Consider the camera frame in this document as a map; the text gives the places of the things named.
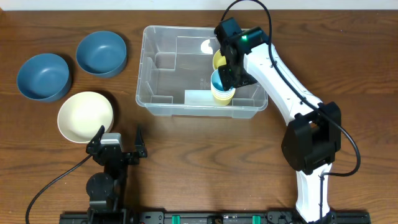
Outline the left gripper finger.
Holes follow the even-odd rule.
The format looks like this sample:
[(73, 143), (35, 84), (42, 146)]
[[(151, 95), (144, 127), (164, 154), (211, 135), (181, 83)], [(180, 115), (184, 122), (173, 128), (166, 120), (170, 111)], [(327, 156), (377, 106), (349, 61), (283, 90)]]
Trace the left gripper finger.
[(98, 151), (101, 147), (101, 138), (102, 138), (104, 132), (105, 132), (105, 128), (103, 125), (101, 125), (99, 130), (97, 131), (97, 133), (86, 145), (86, 153), (87, 154), (97, 154), (98, 153)]
[(140, 126), (138, 126), (137, 130), (136, 130), (136, 138), (135, 138), (134, 146), (135, 146), (136, 152), (138, 153), (139, 157), (147, 157), (147, 148), (146, 148), (144, 139), (142, 137), (142, 132), (141, 132)]

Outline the light blue cup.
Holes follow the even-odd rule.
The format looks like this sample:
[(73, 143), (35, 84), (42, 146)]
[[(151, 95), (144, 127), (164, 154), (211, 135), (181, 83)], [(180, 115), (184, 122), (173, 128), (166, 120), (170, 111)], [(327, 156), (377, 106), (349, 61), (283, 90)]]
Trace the light blue cup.
[(215, 70), (211, 74), (211, 85), (217, 91), (224, 91), (223, 84), (222, 84), (221, 79), (220, 79), (220, 73), (219, 73), (218, 70)]

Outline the yellow cup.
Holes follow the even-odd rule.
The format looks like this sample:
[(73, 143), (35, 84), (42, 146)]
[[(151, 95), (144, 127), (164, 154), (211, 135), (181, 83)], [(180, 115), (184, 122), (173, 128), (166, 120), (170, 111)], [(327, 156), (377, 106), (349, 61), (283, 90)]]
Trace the yellow cup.
[(233, 98), (234, 95), (230, 94), (230, 95), (217, 95), (213, 92), (213, 96), (217, 97), (217, 98)]
[(214, 102), (216, 105), (218, 106), (227, 106), (231, 103), (232, 98), (217, 98), (217, 97), (213, 97)]

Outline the yellow cup front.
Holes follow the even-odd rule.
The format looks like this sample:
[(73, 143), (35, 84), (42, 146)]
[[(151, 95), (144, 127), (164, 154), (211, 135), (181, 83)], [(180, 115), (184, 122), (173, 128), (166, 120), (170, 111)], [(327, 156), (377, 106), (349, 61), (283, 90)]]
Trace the yellow cup front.
[(231, 103), (232, 98), (217, 98), (217, 97), (213, 97), (214, 102), (216, 105), (218, 106), (227, 106)]

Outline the yellow small bowl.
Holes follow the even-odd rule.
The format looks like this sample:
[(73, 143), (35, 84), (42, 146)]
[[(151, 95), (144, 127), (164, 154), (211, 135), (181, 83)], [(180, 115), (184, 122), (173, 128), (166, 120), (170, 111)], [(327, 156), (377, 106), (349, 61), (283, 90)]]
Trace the yellow small bowl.
[(226, 65), (226, 58), (222, 56), (221, 51), (217, 50), (213, 56), (213, 70), (217, 70), (220, 66)]

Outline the cream bowl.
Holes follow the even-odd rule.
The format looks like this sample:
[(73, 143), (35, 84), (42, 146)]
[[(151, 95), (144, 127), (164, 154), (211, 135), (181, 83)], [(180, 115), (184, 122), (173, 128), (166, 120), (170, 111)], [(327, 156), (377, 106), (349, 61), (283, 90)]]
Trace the cream bowl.
[(114, 111), (110, 101), (100, 93), (77, 93), (61, 106), (57, 125), (61, 135), (75, 143), (88, 143), (101, 126), (107, 133), (113, 127)]

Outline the dark blue bowl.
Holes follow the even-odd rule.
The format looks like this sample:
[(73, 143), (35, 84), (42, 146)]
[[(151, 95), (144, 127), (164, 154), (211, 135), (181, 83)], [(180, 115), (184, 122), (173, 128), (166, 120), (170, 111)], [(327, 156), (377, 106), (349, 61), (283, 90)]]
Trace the dark blue bowl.
[(66, 61), (56, 54), (39, 54), (20, 68), (17, 88), (26, 98), (45, 103), (64, 97), (72, 86)]
[(112, 78), (120, 74), (127, 64), (127, 45), (117, 33), (94, 32), (78, 44), (76, 62), (89, 74)]

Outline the pink cup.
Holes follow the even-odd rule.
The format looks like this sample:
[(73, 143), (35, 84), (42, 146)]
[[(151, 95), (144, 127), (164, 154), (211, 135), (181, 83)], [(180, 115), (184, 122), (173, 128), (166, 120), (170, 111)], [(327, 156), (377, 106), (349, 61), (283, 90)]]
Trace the pink cup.
[(224, 90), (219, 90), (215, 87), (211, 87), (212, 92), (214, 92), (217, 95), (230, 95), (230, 94), (234, 94), (236, 89), (235, 88), (231, 88), (230, 90), (224, 91)]

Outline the cream white cup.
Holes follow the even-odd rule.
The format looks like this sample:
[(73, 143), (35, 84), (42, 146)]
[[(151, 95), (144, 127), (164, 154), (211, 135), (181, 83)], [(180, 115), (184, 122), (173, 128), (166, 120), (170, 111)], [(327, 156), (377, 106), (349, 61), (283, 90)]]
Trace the cream white cup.
[(232, 98), (235, 94), (235, 89), (229, 90), (229, 91), (219, 91), (217, 89), (212, 89), (211, 92), (214, 97), (217, 98)]

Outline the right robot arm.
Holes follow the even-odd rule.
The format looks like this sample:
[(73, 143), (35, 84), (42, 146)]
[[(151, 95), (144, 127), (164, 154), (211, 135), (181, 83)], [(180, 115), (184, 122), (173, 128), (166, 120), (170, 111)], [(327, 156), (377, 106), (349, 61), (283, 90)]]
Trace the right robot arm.
[(279, 109), (287, 129), (282, 153), (296, 171), (296, 210), (306, 223), (321, 223), (330, 212), (327, 177), (341, 147), (341, 111), (310, 93), (279, 57), (260, 27), (215, 28), (226, 64), (218, 67), (224, 91), (260, 84)]

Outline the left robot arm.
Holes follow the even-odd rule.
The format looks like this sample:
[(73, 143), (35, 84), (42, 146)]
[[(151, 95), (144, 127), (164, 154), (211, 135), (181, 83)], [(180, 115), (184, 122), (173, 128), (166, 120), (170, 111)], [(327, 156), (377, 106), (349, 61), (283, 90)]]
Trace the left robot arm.
[(132, 223), (134, 213), (124, 207), (127, 170), (138, 165), (140, 158), (148, 153), (138, 128), (134, 141), (135, 151), (124, 152), (119, 133), (106, 133), (101, 126), (86, 146), (86, 153), (104, 167), (103, 172), (92, 175), (86, 183), (90, 198), (88, 209), (89, 224)]

